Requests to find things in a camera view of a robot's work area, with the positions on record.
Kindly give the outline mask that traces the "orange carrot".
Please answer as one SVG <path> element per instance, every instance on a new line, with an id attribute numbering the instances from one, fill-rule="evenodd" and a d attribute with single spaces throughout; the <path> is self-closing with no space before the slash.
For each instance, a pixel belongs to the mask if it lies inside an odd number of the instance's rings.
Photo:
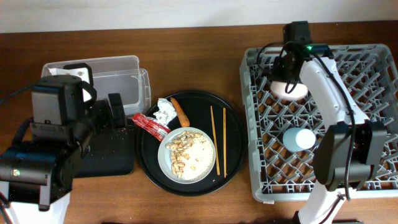
<path id="1" fill-rule="evenodd" d="M 181 127 L 189 127 L 190 122 L 189 119 L 187 118 L 187 115 L 184 113 L 183 109 L 179 105 L 178 101 L 175 98 L 170 98 L 170 102 L 173 104 L 178 120 L 180 122 Z"/>

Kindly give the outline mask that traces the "light blue cup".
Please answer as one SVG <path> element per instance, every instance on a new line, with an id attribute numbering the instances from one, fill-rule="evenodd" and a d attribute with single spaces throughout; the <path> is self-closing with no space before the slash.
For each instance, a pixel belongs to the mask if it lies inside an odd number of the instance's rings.
<path id="1" fill-rule="evenodd" d="M 286 130 L 283 137 L 283 145 L 290 152 L 299 152 L 314 146 L 315 134 L 305 128 L 290 128 Z"/>

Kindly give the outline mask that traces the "wooden chopstick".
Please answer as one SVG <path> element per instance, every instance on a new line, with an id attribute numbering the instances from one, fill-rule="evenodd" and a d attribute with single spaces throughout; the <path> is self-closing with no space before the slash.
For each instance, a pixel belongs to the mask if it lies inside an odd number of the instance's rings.
<path id="1" fill-rule="evenodd" d="M 213 133 L 213 144 L 215 146 L 215 154 L 216 154 L 216 173 L 217 173 L 217 175 L 220 175 L 221 174 L 221 172 L 220 172 L 220 163 L 219 163 L 219 157 L 218 157 L 215 120 L 214 120 L 214 113 L 213 113 L 213 107 L 212 106 L 210 106 L 210 113 L 211 113 L 211 125 L 212 125 L 212 133 Z"/>
<path id="2" fill-rule="evenodd" d="M 226 161 L 226 108 L 223 108 L 223 175 L 227 177 L 227 161 Z"/>

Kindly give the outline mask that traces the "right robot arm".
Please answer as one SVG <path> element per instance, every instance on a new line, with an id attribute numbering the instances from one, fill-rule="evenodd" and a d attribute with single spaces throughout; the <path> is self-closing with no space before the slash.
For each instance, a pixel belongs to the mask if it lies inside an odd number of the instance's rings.
<path id="1" fill-rule="evenodd" d="M 312 42 L 307 21 L 286 24 L 283 36 L 272 67 L 271 92 L 290 101 L 311 94 L 326 128 L 313 158 L 315 186 L 294 222 L 332 223 L 351 194 L 375 178 L 387 129 L 356 104 L 331 49 Z"/>

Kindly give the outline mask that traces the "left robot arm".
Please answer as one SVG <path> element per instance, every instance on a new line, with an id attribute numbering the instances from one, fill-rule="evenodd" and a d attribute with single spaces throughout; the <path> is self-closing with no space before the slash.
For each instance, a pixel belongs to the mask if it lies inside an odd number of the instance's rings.
<path id="1" fill-rule="evenodd" d="M 62 75 L 31 85 L 33 117 L 25 120 L 1 154 L 1 214 L 6 223 L 63 223 L 73 178 L 90 151 L 90 141 L 126 126 L 120 94 L 97 99 L 93 81 L 74 72 L 85 63 L 63 67 Z"/>

